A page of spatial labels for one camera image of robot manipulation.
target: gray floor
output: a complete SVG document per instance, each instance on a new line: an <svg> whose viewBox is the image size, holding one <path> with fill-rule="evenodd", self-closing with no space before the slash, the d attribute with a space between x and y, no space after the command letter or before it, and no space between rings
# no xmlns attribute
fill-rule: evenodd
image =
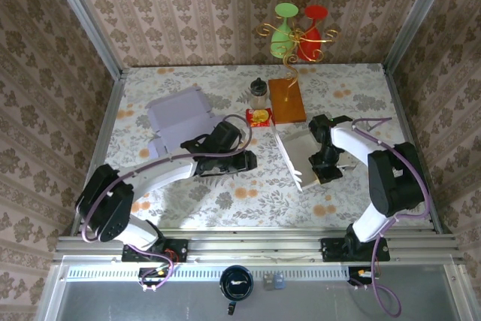
<svg viewBox="0 0 481 321"><path fill-rule="evenodd" d="M401 299L399 320L459 319L441 267L385 267L381 284ZM227 306L217 282L170 282L157 292L143 292L136 283L78 282L67 285L57 321L391 319L372 291L354 291L344 282L291 281L277 291L264 291L258 282L234 316Z"/></svg>

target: black jar lid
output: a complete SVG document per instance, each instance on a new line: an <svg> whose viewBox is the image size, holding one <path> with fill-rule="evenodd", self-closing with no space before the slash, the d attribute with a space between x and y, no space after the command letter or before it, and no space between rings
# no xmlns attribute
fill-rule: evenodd
<svg viewBox="0 0 481 321"><path fill-rule="evenodd" d="M250 92L256 97L260 97L268 92L268 84L261 78L257 78L250 84Z"/></svg>

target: metal frame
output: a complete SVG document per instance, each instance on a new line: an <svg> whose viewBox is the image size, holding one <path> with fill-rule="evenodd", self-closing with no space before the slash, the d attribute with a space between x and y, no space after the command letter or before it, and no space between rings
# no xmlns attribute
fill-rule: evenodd
<svg viewBox="0 0 481 321"><path fill-rule="evenodd" d="M421 26L423 20L431 9L434 0L416 0L411 8L406 20L404 21L401 30L396 37L394 44L389 51L384 65L390 72L394 72L402 56L406 52L409 44L414 39L414 35Z"/></svg>
<svg viewBox="0 0 481 321"><path fill-rule="evenodd" d="M401 103L401 98L399 97L398 89L396 88L394 78L392 77L392 72L389 69L386 69L383 66L384 76L386 77L386 82L388 84L389 91L391 93L392 103L394 104L396 114L398 115L399 125L401 126L401 131L403 132L404 139L407 139L410 143L415 144L416 142L413 137L413 133L409 127L409 123L407 122L406 113L404 112L404 108ZM425 175L427 175L426 180L428 183L428 189L432 194L431 190L434 188L431 178L429 177L428 166L425 164L424 158L420 157L421 161L421 168ZM431 220L433 222L433 227L437 233L443 233L443 226L439 219L439 215L436 210L436 206L434 203L431 203Z"/></svg>
<svg viewBox="0 0 481 321"><path fill-rule="evenodd" d="M172 280L218 280L219 272L232 263L247 265L257 272L258 278L266 272L283 270L292 280L324 280L322 272L340 272L349 265L368 262L322 261L319 239L342 237L343 229L257 229L231 228L162 230L167 238L189 239L187 263L179 267ZM429 229L398 227L386 234L392 260L382 262L383 267L399 265L444 265L455 306L461 320L479 318L476 297L469 277L462 265L462 252L453 235L438 235ZM105 244L85 243L79 237L60 238L47 285L36 320L55 320L62 303L67 282L105 282L132 280L139 269L136 262L121 262L123 244L112 241ZM155 267L158 263L142 263L142 267Z"/></svg>
<svg viewBox="0 0 481 321"><path fill-rule="evenodd" d="M481 319L479 303L471 286L465 265L445 265L449 287L461 320L477 321Z"/></svg>
<svg viewBox="0 0 481 321"><path fill-rule="evenodd" d="M85 178L85 184L88 183L90 177L97 167L104 164L105 156L107 155L108 151L109 140L112 135L113 125L115 123L117 111L119 110L120 101L123 97L123 89L128 75L129 73L124 71L119 81L113 84L108 106L105 110L104 120L102 121L100 132L98 133L97 143L92 154L92 161L90 162L89 170L87 171ZM80 228L80 223L80 215L76 213L74 223L71 227L70 236L77 235L77 232Z"/></svg>
<svg viewBox="0 0 481 321"><path fill-rule="evenodd" d="M72 10L80 21L80 24L85 29L90 41L96 48L99 56L104 61L105 66L112 75L112 78L117 81L120 79L122 69L116 60L115 55L111 51L109 44L102 32L97 26L92 14L88 10L84 0L67 0Z"/></svg>

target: white vent grill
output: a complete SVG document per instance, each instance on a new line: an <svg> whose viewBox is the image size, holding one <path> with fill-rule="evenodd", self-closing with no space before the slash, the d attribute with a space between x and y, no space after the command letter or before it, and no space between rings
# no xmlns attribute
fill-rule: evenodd
<svg viewBox="0 0 481 321"><path fill-rule="evenodd" d="M224 266L178 266L171 281L218 281ZM310 266L310 267L249 267L254 280L263 280L266 274L282 272L286 281L341 281L348 280L347 266ZM96 268L72 266L68 281L137 281L138 268L129 270L108 270L101 265Z"/></svg>

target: cable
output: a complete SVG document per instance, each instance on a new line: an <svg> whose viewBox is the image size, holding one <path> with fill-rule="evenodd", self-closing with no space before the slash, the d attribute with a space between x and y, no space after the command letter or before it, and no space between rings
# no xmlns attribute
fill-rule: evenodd
<svg viewBox="0 0 481 321"><path fill-rule="evenodd" d="M431 200L431 196L429 195L429 191L428 191L426 185L424 184L424 181L422 180L421 176L419 175L417 170L414 168L414 166L411 165L411 163L407 159L405 159L397 150L395 150L394 148L392 148L388 144L384 143L380 139L377 139L373 135L371 135L371 134L369 134L369 133L367 133L367 132L365 132L365 131L363 131L363 130L361 130L358 127L355 126L356 123L359 123L359 122L378 121L379 123L377 123L375 126L371 127L371 129L373 129L374 127L380 126L381 124L383 124L387 120L390 120L390 119L389 118L359 118L357 120L352 121L352 130L354 132L358 133L359 135L361 135L362 137L368 139L369 141L372 141L376 144L379 144L381 147L384 147L387 150L389 150L391 153L393 153L406 166L406 168L411 172L411 174L416 179L416 182L419 184L419 188L421 189L422 196L424 197L424 202L426 204L425 210L421 214L401 213L401 214L396 215L395 218L389 220L389 222L377 234L376 241L374 243L373 255L371 257L371 279L372 279L371 287L374 291L374 295L376 296L377 303L384 310L384 312L387 313L390 317L397 318L401 315L401 312L402 312L402 306L401 306L401 301L399 300L399 297L397 297L396 294L393 291L391 291L388 287L383 286L383 285L377 285L375 274L374 274L374 272L372 272L372 270L375 270L375 266L376 266L377 248L378 248L379 243L381 241L381 235L384 235L386 233L386 231L389 228L391 228L391 226L393 224L395 224L397 221L399 221L399 219L403 219L403 218L406 218L406 219L424 219L424 218L426 218L427 215L429 215L429 211L431 210L432 200ZM388 294L390 294L396 300L396 302L398 303L398 312L392 313L386 308L384 303L381 301L381 298L380 298L380 296L377 292L377 289L383 289L384 291L386 291Z"/></svg>
<svg viewBox="0 0 481 321"><path fill-rule="evenodd" d="M179 256L175 253L175 251L171 250L170 248L166 248L164 252L167 253L172 261L179 262Z"/></svg>
<svg viewBox="0 0 481 321"><path fill-rule="evenodd" d="M379 127L380 125L392 120L392 117L386 117L386 118L371 118L371 119L374 119L374 120L378 120L379 122L376 123L374 126L370 126L369 129L368 129L368 132L372 131L373 129Z"/></svg>
<svg viewBox="0 0 481 321"><path fill-rule="evenodd" d="M147 271L141 275L141 279L138 281L138 284L142 286L144 291L147 291L148 285L145 284L144 282L145 279L147 277L158 277L158 276L159 276L159 273L157 271L157 268L148 268ZM160 281L157 283L153 283L153 285L151 286L152 290L157 290L157 287L159 286L159 284L160 284Z"/></svg>
<svg viewBox="0 0 481 321"><path fill-rule="evenodd" d="M241 148L237 149L237 150L233 150L229 153L186 153L186 154L179 154L179 155L176 155L176 156L172 156L171 158L163 158L163 159L159 159L155 162L152 162L148 165L145 165L145 166L142 166L142 167L139 167L137 169L135 169L134 171L130 171L129 173L126 173L124 174L123 176L120 176L118 177L117 179L115 179L114 182L112 182L111 184L109 184L107 187L105 187L105 189L101 192L101 194L97 197L97 199L95 200L95 202L93 202L92 204L92 207L89 209L89 212L87 213L85 219L83 220L83 226L82 226L82 229L81 229L81 234L82 234L82 239L85 241L85 242L88 242L88 243L92 243L92 242L95 242L95 241L98 241L98 236L95 236L93 238L90 238L88 235L87 235L87 231L88 231L88 228L89 228L89 223L90 223L90 220L92 219L92 216L93 214L95 213L95 211L97 210L98 206L100 205L100 203L102 202L102 200L104 199L104 197L120 182L122 182L123 180L127 179L127 178L130 178L130 177L136 177L138 174L140 174L141 172L143 171L146 171L147 169L150 169L152 167L156 167L157 165L161 165L162 163L166 163L166 162L171 162L171 161L175 161L177 159L183 159L183 158L194 158L194 157L230 157L230 156L235 156L236 154L239 154L239 153L242 153L246 148L247 146L249 146L250 144L250 141L252 140L253 138L253 129L252 127L250 126L249 122L247 122L247 120L241 116L238 116L237 114L229 114L228 116L225 116L222 120L227 120L228 118L238 118L239 120L242 120L246 123L248 129L249 129L249 137L247 139L247 142L245 143L245 145L243 145Z"/></svg>
<svg viewBox="0 0 481 321"><path fill-rule="evenodd" d="M167 280L169 278L171 278L172 274L174 273L174 263L172 262L171 259L169 259L167 256L164 256L164 255L161 255L160 253L152 253L152 252L148 252L148 251L143 251L143 250L139 250L136 246L134 246L133 244L129 244L128 245L130 248L132 248L135 252L137 253L140 253L141 255L145 255L145 256L153 256L153 257L159 257L160 259L164 259L165 261L168 262L168 272L167 272L167 275L165 276L164 280L160 281L156 286L155 286L155 289L158 289L159 287L161 287L164 283L167 282ZM141 278L141 285L142 287L145 286L145 278L151 273L151 271L147 271L145 274L142 275L142 278Z"/></svg>
<svg viewBox="0 0 481 321"><path fill-rule="evenodd" d="M377 263L377 269L378 269L378 271L379 271L379 277L381 277L381 274L382 274L382 273L381 273L381 266L380 266L380 264L379 264L379 259L378 259L377 257L376 257L376 263Z"/></svg>

